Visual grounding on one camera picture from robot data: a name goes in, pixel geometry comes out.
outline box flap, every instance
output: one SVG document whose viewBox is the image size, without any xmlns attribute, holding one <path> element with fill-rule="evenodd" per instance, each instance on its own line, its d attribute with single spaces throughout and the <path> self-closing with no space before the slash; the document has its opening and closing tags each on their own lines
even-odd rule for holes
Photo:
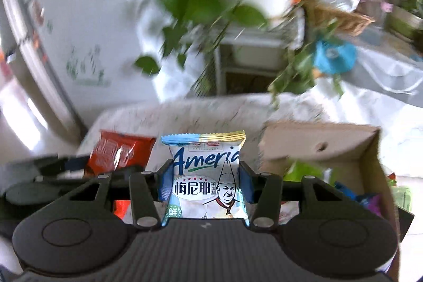
<svg viewBox="0 0 423 282">
<path fill-rule="evenodd" d="M 355 124 L 267 122 L 260 151 L 264 161 L 359 159 L 379 128 Z"/>
</svg>

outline cake package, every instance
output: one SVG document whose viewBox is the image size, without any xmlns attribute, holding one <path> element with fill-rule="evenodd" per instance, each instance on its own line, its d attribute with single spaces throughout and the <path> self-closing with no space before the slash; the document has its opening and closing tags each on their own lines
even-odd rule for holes
<svg viewBox="0 0 423 282">
<path fill-rule="evenodd" d="M 173 163 L 173 187 L 164 222 L 171 217 L 241 218 L 248 224 L 238 166 L 245 132 L 162 136 Z"/>
</svg>

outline cardboard box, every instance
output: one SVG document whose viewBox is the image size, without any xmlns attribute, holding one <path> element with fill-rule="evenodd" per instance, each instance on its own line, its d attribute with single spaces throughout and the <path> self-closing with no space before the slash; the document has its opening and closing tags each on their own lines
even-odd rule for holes
<svg viewBox="0 0 423 282">
<path fill-rule="evenodd" d="M 399 237 L 398 212 L 378 160 L 380 129 L 355 124 L 267 122 L 259 148 L 261 172 L 284 176 L 288 158 L 332 168 L 336 180 L 357 195 L 381 194 L 381 213 Z M 398 252 L 388 272 L 398 281 Z"/>
</svg>

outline red snack package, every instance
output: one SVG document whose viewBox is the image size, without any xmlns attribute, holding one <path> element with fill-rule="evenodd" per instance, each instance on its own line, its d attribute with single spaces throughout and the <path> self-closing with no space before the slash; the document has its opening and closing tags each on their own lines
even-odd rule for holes
<svg viewBox="0 0 423 282">
<path fill-rule="evenodd" d="M 146 167 L 155 142 L 156 138 L 152 137 L 102 131 L 91 153 L 88 167 L 94 175 L 136 164 Z M 130 201 L 116 201 L 114 214 L 122 219 L 129 205 Z"/>
</svg>

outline chef illustration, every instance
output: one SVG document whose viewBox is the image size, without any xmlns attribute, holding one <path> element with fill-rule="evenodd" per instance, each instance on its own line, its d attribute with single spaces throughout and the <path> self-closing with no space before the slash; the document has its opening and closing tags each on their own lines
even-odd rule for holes
<svg viewBox="0 0 423 282">
<path fill-rule="evenodd" d="M 235 199 L 235 176 L 233 175 L 231 163 L 229 161 L 225 161 L 225 163 L 223 163 L 216 191 L 218 196 L 214 200 L 204 203 L 207 207 L 207 214 L 205 217 L 232 218 L 233 212 L 231 212 L 231 208 L 239 201 Z"/>
</svg>

